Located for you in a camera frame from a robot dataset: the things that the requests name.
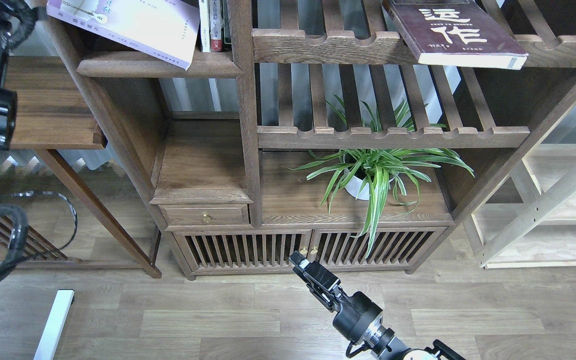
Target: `cabinet door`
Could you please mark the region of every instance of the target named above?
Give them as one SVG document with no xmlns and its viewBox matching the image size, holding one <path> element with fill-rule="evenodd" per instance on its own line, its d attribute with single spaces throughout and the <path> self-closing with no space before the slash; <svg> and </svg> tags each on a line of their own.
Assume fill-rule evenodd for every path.
<svg viewBox="0 0 576 360">
<path fill-rule="evenodd" d="M 292 268 L 288 257 L 308 249 L 311 230 L 174 232 L 174 238 L 193 272 L 227 272 L 227 269 Z"/>
<path fill-rule="evenodd" d="M 406 267 L 421 255 L 420 249 L 427 248 L 445 229 L 380 228 L 368 256 L 368 236 L 358 236 L 360 229 L 314 230 L 308 259 L 329 267 Z"/>
</svg>

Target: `shelf board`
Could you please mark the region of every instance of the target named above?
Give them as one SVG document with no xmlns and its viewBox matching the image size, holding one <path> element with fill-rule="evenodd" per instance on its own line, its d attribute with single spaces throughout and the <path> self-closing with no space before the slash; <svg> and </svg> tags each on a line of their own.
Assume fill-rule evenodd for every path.
<svg viewBox="0 0 576 360">
<path fill-rule="evenodd" d="M 416 65 L 398 32 L 380 31 L 358 39 L 350 30 L 330 31 L 314 38 L 298 29 L 253 29 L 254 61 L 279 64 L 406 64 Z M 538 35 L 516 34 L 528 52 L 526 68 L 576 68 L 576 36 L 558 36 L 560 44 L 547 48 Z"/>
<path fill-rule="evenodd" d="M 11 56 L 5 89 L 18 96 L 10 148 L 105 147 L 106 139 L 61 58 Z"/>
<path fill-rule="evenodd" d="M 512 207 L 502 204 L 485 205 L 474 215 L 476 231 L 469 231 L 471 239 L 486 244 L 507 226 L 516 214 Z M 521 239 L 495 256 L 487 268 L 576 266 L 576 225 L 549 225 L 542 222 Z"/>
<path fill-rule="evenodd" d="M 237 78 L 242 74 L 232 52 L 199 50 L 194 51 L 187 71 L 140 51 L 91 51 L 77 72 L 92 78 Z"/>
<path fill-rule="evenodd" d="M 327 203 L 320 206 L 320 202 L 330 176 L 320 175 L 313 180 L 306 181 L 306 175 L 310 171 L 290 170 L 310 161 L 313 161 L 313 158 L 308 152 L 262 153 L 263 224 L 303 224 L 313 228 L 336 226 L 361 228 L 364 224 L 368 201 L 355 200 L 341 189 L 334 198 L 329 214 Z M 422 200 L 416 210 L 410 214 L 399 214 L 406 213 L 412 207 L 396 205 L 392 194 L 389 194 L 388 202 L 379 221 L 380 227 L 450 226 L 454 224 L 434 172 L 424 172 L 432 178 L 432 182 L 420 182 Z M 413 186 L 407 183 L 409 192 L 413 192 Z M 400 199 L 404 202 L 414 201 L 417 199 L 417 194 L 409 194 Z"/>
<path fill-rule="evenodd" d="M 576 164 L 576 145 L 542 144 L 525 159 L 539 188 L 546 192 Z M 576 193 L 562 203 L 547 221 L 551 224 L 576 224 Z"/>
<path fill-rule="evenodd" d="M 153 205 L 251 203 L 237 120 L 172 121 Z"/>
<path fill-rule="evenodd" d="M 397 127 L 394 120 L 391 90 L 386 71 L 382 65 L 370 65 L 375 103 L 381 128 L 374 132 L 363 126 L 359 109 L 359 96 L 354 68 L 339 65 L 338 73 L 342 85 L 345 116 L 348 124 L 335 123 L 329 119 L 325 84 L 321 64 L 309 65 L 312 119 L 304 119 L 293 109 L 291 66 L 280 66 L 276 89 L 279 110 L 277 125 L 257 126 L 259 148 L 264 149 L 391 149 L 391 148 L 517 148 L 530 135 L 526 126 L 498 126 L 495 123 L 486 96 L 471 68 L 459 69 L 463 89 L 468 92 L 475 114 L 469 116 L 464 126 L 455 96 L 448 83 L 443 66 L 428 66 L 433 86 L 438 94 L 446 118 L 446 127 L 432 127 L 419 81 L 411 65 L 400 65 L 399 73 L 409 104 L 414 130 Z"/>
</svg>

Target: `spider plant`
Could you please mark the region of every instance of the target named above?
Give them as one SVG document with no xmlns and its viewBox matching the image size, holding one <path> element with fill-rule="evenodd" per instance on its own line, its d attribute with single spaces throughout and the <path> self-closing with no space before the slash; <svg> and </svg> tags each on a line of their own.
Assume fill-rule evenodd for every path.
<svg viewBox="0 0 576 360">
<path fill-rule="evenodd" d="M 344 101 L 339 96 L 334 96 L 341 105 L 341 109 L 336 108 L 331 102 L 326 101 L 337 116 L 348 125 L 345 114 Z M 363 118 L 361 122 L 364 126 L 370 127 L 373 132 L 381 132 L 382 124 L 379 121 L 379 113 L 373 111 L 368 103 L 362 101 L 370 114 L 370 122 Z M 409 132 L 415 130 L 410 108 L 405 100 L 402 100 L 393 114 L 395 123 L 400 128 L 406 128 Z M 324 173 L 332 173 L 332 177 L 327 185 L 323 199 L 320 205 L 323 205 L 329 199 L 328 212 L 330 212 L 333 200 L 340 189 L 344 189 L 352 177 L 363 177 L 359 192 L 368 187 L 370 198 L 368 199 L 368 209 L 366 219 L 363 223 L 361 233 L 357 235 L 368 234 L 368 249 L 365 256 L 368 257 L 373 250 L 375 237 L 377 235 L 377 225 L 379 218 L 384 211 L 386 200 L 392 183 L 392 196 L 398 205 L 414 207 L 407 212 L 400 212 L 402 215 L 410 214 L 419 205 L 421 194 L 419 190 L 419 181 L 430 183 L 431 178 L 417 170 L 418 168 L 439 168 L 440 164 L 448 164 L 466 169 L 470 175 L 474 176 L 473 169 L 468 166 L 454 150 L 448 148 L 341 148 L 339 151 L 324 157 L 317 157 L 312 151 L 310 154 L 316 159 L 293 170 L 311 169 L 321 166 L 333 160 L 338 161 L 336 164 L 319 168 L 306 176 L 306 180 L 311 180 Z M 407 196 L 409 193 L 404 180 L 409 180 L 416 189 L 416 201 L 402 202 L 399 196 Z"/>
</svg>

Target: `wooden cabinet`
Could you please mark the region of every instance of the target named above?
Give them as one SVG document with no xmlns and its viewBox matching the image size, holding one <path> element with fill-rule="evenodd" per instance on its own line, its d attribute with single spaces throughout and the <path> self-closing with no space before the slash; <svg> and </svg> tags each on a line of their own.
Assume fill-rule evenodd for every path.
<svg viewBox="0 0 576 360">
<path fill-rule="evenodd" d="M 139 52 L 86 48 L 79 30 L 55 19 L 46 23 L 164 239 L 173 240 L 174 232 L 171 247 L 189 279 L 249 272 L 244 264 L 255 272 L 286 270 L 288 253 L 302 246 L 309 253 L 316 246 L 315 259 L 336 269 L 413 272 L 576 102 L 576 20 L 562 21 L 562 14 L 576 16 L 576 1 L 507 0 L 500 8 L 483 0 L 490 16 L 529 53 L 528 61 L 519 71 L 460 68 L 455 91 L 441 66 L 414 68 L 402 37 L 387 27 L 380 0 L 362 0 L 363 14 L 352 14 L 353 20 L 365 21 L 368 37 L 346 29 L 339 1 L 322 2 L 316 14 L 298 13 L 295 1 L 276 4 L 280 28 L 262 29 L 254 26 L 257 2 L 229 0 L 233 51 L 197 52 L 188 71 Z M 319 17 L 323 33 L 299 29 L 304 15 Z M 260 63 L 276 66 L 277 82 L 270 88 L 260 85 Z M 293 106 L 297 63 L 308 64 L 306 116 Z M 382 132 L 359 122 L 360 95 L 366 91 L 359 91 L 354 64 L 368 66 L 369 95 L 379 109 Z M 325 67 L 333 68 L 341 86 L 348 126 L 327 116 Z M 432 79 L 445 128 L 430 126 L 416 71 Z M 154 80 L 166 77 L 234 78 L 239 111 L 173 119 L 178 114 L 162 106 Z M 414 131 L 397 127 L 389 116 L 394 83 L 410 105 Z M 275 92 L 276 121 L 262 123 L 261 94 Z M 360 238 L 350 235 L 362 226 L 365 203 L 340 192 L 329 214 L 319 205 L 326 178 L 306 182 L 306 171 L 287 169 L 309 159 L 304 150 L 429 147 L 457 150 L 477 177 L 454 166 L 431 171 L 432 182 L 422 185 L 416 210 L 405 214 L 407 209 L 394 203 L 386 206 L 379 251 L 368 259 L 355 242 Z M 237 216 L 210 224 L 185 217 L 208 205 L 232 205 L 229 214 L 233 210 Z M 238 211 L 245 208 L 249 223 L 235 224 L 244 219 Z M 193 216 L 203 217 L 197 211 Z"/>
</svg>

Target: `drawer knob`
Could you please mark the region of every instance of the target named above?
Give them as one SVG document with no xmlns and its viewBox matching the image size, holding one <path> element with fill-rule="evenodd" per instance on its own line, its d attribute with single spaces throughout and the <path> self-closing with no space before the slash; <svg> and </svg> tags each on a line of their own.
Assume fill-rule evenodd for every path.
<svg viewBox="0 0 576 360">
<path fill-rule="evenodd" d="M 201 213 L 201 221 L 203 221 L 204 223 L 208 224 L 212 220 L 213 218 L 210 216 L 210 214 L 208 214 L 208 212 Z"/>
</svg>

